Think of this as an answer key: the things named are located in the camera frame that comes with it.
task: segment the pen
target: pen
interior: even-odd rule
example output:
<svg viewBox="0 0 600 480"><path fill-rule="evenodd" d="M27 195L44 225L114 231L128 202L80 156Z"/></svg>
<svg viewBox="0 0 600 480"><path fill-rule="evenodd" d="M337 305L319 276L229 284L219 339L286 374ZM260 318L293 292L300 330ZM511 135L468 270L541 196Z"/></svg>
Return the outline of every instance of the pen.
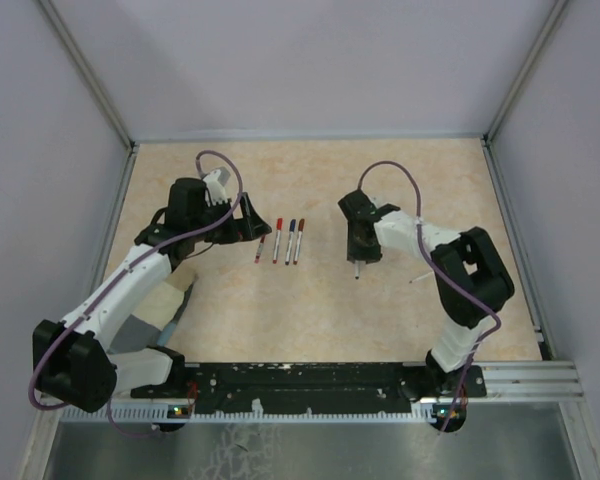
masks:
<svg viewBox="0 0 600 480"><path fill-rule="evenodd" d="M264 239L265 238L266 238L266 235L263 235L262 238L260 239L260 244L258 244L258 251L256 252L255 263L258 263L260 261L260 255L262 255L262 250L264 249Z"/></svg>
<svg viewBox="0 0 600 480"><path fill-rule="evenodd" d="M296 229L296 219L291 220L289 224L289 243L287 243L287 255L284 257L284 264L289 265L291 261L291 247L293 246L293 231Z"/></svg>
<svg viewBox="0 0 600 480"><path fill-rule="evenodd" d="M298 241L296 242L296 253L293 256L293 264L298 264L298 257L300 256L300 243L302 243L302 232L304 231L304 218L300 219L300 224L298 225Z"/></svg>
<svg viewBox="0 0 600 480"><path fill-rule="evenodd" d="M276 243L273 246L273 263L278 263L278 251L280 250L280 234L282 233L282 218L278 219L276 225Z"/></svg>

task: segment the robotic arm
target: robotic arm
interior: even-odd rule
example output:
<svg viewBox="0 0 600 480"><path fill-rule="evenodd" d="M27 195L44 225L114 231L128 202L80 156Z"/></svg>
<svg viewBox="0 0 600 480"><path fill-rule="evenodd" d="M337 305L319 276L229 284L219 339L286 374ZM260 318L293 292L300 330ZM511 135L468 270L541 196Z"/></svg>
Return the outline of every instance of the robotic arm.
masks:
<svg viewBox="0 0 600 480"><path fill-rule="evenodd" d="M488 233L474 227L466 232L440 228L411 217L391 204L376 205L361 189L338 205L347 219L347 260L356 266L382 259L382 248L396 248L423 258L418 242L422 228L424 249L447 277L494 312L513 296L514 287ZM475 266L469 273L468 265ZM436 273L440 301L447 314L442 336L427 355L427 365L442 376L460 370L489 321L484 310L449 286Z"/></svg>
<svg viewBox="0 0 600 480"><path fill-rule="evenodd" d="M180 178L171 186L167 207L140 232L122 264L82 305L60 322L43 320L33 333L34 368L53 349L35 388L87 412L95 412L121 391L174 380L184 357L164 347L107 354L116 333L147 294L187 258L198 242L226 245L271 233L247 193L240 198L242 218L233 216L198 236L186 235L217 223L230 210L224 185L229 172L219 168L204 179ZM186 237L165 244L175 237ZM85 318L85 308L97 306ZM65 338L58 343L61 335Z"/></svg>

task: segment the blue marker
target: blue marker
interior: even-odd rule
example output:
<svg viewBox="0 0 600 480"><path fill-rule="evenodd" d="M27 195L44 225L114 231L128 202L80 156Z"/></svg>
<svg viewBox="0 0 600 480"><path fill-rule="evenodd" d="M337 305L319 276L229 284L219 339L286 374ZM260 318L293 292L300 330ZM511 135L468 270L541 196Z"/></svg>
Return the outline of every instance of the blue marker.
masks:
<svg viewBox="0 0 600 480"><path fill-rule="evenodd" d="M296 229L296 219L291 220L289 224L289 243L287 244L287 255L284 257L284 264L289 265L291 261L291 246L293 245L293 231Z"/></svg>

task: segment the white wall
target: white wall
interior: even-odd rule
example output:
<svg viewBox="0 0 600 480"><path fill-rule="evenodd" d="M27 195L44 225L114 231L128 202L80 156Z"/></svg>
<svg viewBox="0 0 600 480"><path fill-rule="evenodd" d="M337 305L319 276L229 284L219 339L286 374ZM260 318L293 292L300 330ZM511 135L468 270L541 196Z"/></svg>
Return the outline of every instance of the white wall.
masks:
<svg viewBox="0 0 600 480"><path fill-rule="evenodd" d="M558 352L600 431L600 0L572 2L495 150Z"/></svg>
<svg viewBox="0 0 600 480"><path fill-rule="evenodd" d="M484 133L551 0L54 0L131 136Z"/></svg>
<svg viewBox="0 0 600 480"><path fill-rule="evenodd" d="M34 411L31 334L84 295L125 151L34 2L0 2L0 480Z"/></svg>

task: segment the gray floor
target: gray floor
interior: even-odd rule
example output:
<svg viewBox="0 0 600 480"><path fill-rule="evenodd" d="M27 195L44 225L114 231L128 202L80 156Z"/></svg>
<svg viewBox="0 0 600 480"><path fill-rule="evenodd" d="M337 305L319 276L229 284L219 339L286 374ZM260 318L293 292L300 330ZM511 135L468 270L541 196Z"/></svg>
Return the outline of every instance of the gray floor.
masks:
<svg viewBox="0 0 600 480"><path fill-rule="evenodd" d="M475 405L457 434L428 425L197 424L150 440L62 423L45 479L572 479L553 405Z"/></svg>

